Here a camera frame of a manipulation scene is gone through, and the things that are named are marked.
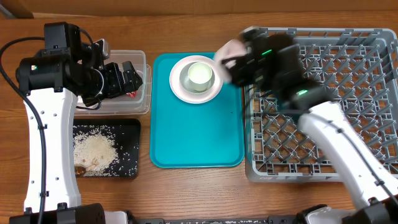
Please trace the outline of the red foil wrapper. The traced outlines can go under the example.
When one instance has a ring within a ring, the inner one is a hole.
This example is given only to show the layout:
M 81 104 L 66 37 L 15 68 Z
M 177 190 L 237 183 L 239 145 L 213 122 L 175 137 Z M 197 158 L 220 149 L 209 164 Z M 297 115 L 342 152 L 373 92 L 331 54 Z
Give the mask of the red foil wrapper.
M 132 98 L 135 98 L 136 97 L 136 92 L 135 91 L 134 92 L 130 92 L 130 93 L 127 93 L 127 95 L 129 95 Z

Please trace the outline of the small pink-white bowl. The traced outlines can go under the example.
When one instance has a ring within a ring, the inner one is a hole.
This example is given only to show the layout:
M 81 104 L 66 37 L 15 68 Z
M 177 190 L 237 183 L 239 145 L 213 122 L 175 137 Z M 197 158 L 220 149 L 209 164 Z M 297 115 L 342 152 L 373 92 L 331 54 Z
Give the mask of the small pink-white bowl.
M 224 46 L 222 46 L 219 50 L 216 51 L 215 56 L 213 58 L 216 68 L 221 72 L 220 77 L 223 79 L 225 83 L 231 82 L 231 75 L 228 73 L 228 69 L 233 67 L 236 64 L 235 60 L 229 61 L 226 65 L 221 63 L 222 60 L 232 58 L 232 57 L 239 57 L 245 56 L 247 54 L 246 47 L 242 42 L 236 39 L 232 39 Z

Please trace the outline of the brown food scrap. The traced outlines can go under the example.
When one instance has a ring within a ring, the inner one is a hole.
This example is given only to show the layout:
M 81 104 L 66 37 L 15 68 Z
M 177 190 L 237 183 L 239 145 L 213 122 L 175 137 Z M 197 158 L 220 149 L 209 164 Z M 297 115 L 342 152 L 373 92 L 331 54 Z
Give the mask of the brown food scrap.
M 84 176 L 86 174 L 86 168 L 82 166 L 75 166 L 75 175 L 77 177 Z

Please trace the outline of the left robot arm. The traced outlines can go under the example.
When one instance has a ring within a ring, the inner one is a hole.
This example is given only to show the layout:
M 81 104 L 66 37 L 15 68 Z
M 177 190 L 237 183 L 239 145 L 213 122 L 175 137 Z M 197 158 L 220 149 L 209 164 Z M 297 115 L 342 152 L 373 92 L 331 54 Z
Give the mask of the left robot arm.
M 44 26 L 45 45 L 21 60 L 10 86 L 23 99 L 29 122 L 29 184 L 24 213 L 11 223 L 135 223 L 128 210 L 83 205 L 75 177 L 73 120 L 78 100 L 86 110 L 134 92 L 142 78 L 131 62 L 109 62 L 104 40 L 84 43 L 85 31 L 67 22 Z

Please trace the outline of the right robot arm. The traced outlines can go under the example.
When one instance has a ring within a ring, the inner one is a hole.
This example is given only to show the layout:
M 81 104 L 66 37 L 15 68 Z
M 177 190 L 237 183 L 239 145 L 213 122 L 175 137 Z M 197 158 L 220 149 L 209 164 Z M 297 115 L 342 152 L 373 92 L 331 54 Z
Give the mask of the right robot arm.
M 246 91 L 248 178 L 344 183 L 353 210 L 296 223 L 396 223 L 395 33 L 249 27 L 238 46 L 221 63 Z

